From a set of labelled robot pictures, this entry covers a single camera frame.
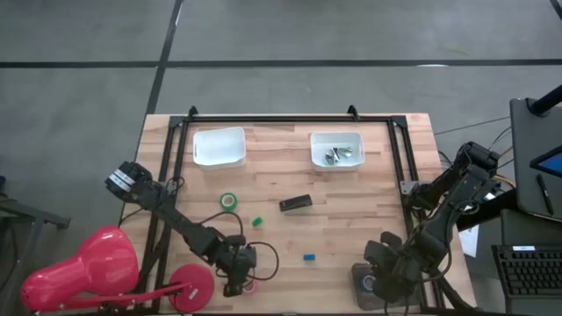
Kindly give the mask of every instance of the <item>black keyboard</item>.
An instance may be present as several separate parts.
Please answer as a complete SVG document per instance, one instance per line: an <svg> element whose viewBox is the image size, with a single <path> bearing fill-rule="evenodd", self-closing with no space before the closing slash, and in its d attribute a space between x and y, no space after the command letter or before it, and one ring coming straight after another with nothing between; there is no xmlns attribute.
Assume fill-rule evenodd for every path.
<svg viewBox="0 0 562 316"><path fill-rule="evenodd" d="M507 298L562 297L562 246L492 246Z"/></svg>

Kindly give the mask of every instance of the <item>red plastic object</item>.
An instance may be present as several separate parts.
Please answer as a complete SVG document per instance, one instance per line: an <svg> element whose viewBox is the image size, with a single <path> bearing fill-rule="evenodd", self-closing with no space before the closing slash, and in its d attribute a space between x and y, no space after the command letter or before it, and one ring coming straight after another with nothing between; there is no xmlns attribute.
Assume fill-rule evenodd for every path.
<svg viewBox="0 0 562 316"><path fill-rule="evenodd" d="M22 284L21 300L32 311L57 311L82 291L98 295L129 292L139 266L133 243L116 226L92 234L76 256L31 274Z"/></svg>
<svg viewBox="0 0 562 316"><path fill-rule="evenodd" d="M179 312L196 312L205 307L213 296L213 274L208 268L196 263L186 264L178 269L169 282L188 284L181 293L168 296L169 302Z"/></svg>
<svg viewBox="0 0 562 316"><path fill-rule="evenodd" d="M151 299L159 298L164 295L169 295L170 292L181 291L183 288L189 286L188 284L169 285L167 287L141 294L126 294L119 296L104 296L104 297L88 297L88 298L72 298L64 305L65 310L83 309L91 307L100 307L104 303L112 303L121 305L123 307L144 303Z"/></svg>

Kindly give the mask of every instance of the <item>computer monitor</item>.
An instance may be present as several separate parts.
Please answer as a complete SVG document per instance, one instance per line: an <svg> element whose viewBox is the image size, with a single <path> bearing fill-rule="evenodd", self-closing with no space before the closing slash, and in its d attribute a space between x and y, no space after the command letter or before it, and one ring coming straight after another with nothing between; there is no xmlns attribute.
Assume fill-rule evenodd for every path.
<svg viewBox="0 0 562 316"><path fill-rule="evenodd" d="M562 146L541 154L530 162L530 167L548 174L562 177Z"/></svg>

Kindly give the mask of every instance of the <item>white paper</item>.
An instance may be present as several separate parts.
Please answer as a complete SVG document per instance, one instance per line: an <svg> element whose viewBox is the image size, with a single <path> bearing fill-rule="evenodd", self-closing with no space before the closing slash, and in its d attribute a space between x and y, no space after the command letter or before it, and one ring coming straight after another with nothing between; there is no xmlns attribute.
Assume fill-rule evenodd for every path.
<svg viewBox="0 0 562 316"><path fill-rule="evenodd" d="M476 258L476 249L478 248L478 230L479 225L476 225L458 233L463 252L473 258Z"/></svg>

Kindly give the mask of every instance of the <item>white bowl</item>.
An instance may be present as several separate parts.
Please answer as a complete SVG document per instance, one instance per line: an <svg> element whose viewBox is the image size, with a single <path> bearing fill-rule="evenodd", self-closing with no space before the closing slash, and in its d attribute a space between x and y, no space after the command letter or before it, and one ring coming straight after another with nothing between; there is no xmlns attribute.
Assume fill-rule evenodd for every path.
<svg viewBox="0 0 562 316"><path fill-rule="evenodd" d="M195 133L193 161L208 170L243 166L246 163L244 129L230 127Z"/></svg>
<svg viewBox="0 0 562 316"><path fill-rule="evenodd" d="M326 162L326 152L333 147L351 147L353 153L330 166ZM363 138L357 132L313 133L310 137L310 151L316 171L354 171L365 162Z"/></svg>

